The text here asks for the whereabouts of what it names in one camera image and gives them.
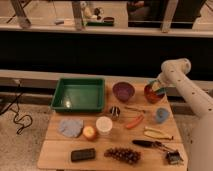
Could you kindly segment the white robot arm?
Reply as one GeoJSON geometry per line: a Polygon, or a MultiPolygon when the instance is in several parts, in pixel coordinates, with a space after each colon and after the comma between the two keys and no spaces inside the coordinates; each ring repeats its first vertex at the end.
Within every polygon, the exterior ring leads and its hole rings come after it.
{"type": "Polygon", "coordinates": [[[213,98],[186,76],[190,70],[187,58],[166,60],[157,79],[165,87],[173,84],[199,117],[192,131],[188,171],[213,171],[213,98]]]}

